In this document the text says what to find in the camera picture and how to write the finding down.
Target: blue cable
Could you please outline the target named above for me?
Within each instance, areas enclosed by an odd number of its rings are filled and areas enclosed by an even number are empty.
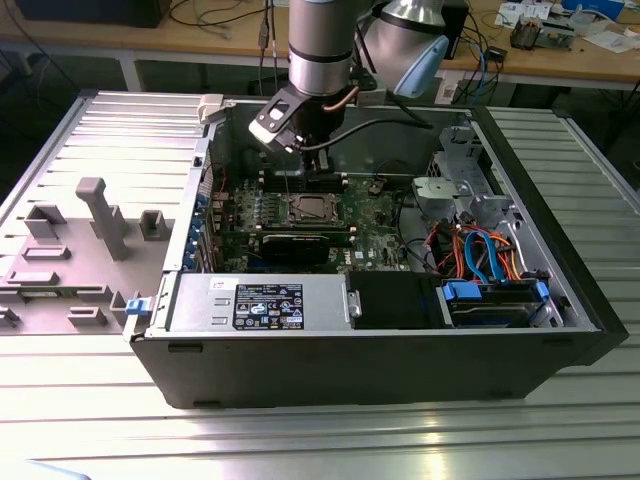
[[[484,89],[484,80],[487,76],[487,59],[484,56],[484,52],[482,51],[482,47],[478,45],[471,39],[465,39],[465,41],[469,42],[469,44],[473,45],[478,51],[478,55],[480,55],[480,64],[482,65],[482,76],[480,77],[480,85],[478,85],[478,89],[476,93],[473,95],[473,99],[471,100],[471,105],[475,105]]]
[[[475,237],[476,235],[482,236],[484,242],[487,244],[487,255],[489,256],[489,264],[491,265],[491,273],[493,273],[493,277],[496,280],[504,280],[504,273],[502,272],[502,269],[498,264],[498,253],[496,252],[496,247],[491,241],[489,235],[487,235],[485,232],[474,230],[473,232],[469,233],[469,235],[467,235],[467,238],[464,241],[464,260],[465,262],[467,262],[469,270],[471,270],[482,283],[489,283],[487,277],[485,277],[484,274],[480,270],[478,270],[473,263],[473,257],[471,255],[471,244],[473,241],[473,237]]]

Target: motherboard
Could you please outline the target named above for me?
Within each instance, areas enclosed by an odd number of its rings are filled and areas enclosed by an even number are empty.
[[[289,193],[244,180],[214,194],[194,268],[227,273],[409,270],[397,233],[397,198],[392,191],[372,194],[373,181],[352,180],[343,193]]]

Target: warning label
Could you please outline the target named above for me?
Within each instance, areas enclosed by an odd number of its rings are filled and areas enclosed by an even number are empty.
[[[302,330],[302,285],[238,285],[233,310],[236,330]]]

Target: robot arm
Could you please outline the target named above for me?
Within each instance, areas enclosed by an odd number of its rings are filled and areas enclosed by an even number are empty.
[[[351,59],[359,16],[371,0],[291,0],[289,85],[260,111],[249,130],[265,145],[293,152],[326,142],[343,122],[355,95]],[[444,58],[442,0],[394,0],[374,8],[365,42],[378,73],[394,93],[419,96]],[[303,155],[304,169],[331,171],[318,152]]]

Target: green circuit board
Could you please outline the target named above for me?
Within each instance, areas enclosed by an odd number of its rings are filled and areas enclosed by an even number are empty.
[[[221,225],[224,270],[233,273],[340,273],[352,270],[400,271],[409,264],[399,251],[393,225],[391,192],[372,196],[372,179],[357,179],[341,194],[263,192],[245,181],[232,192],[233,202]],[[270,265],[258,245],[268,235],[309,235],[330,239],[326,262]]]

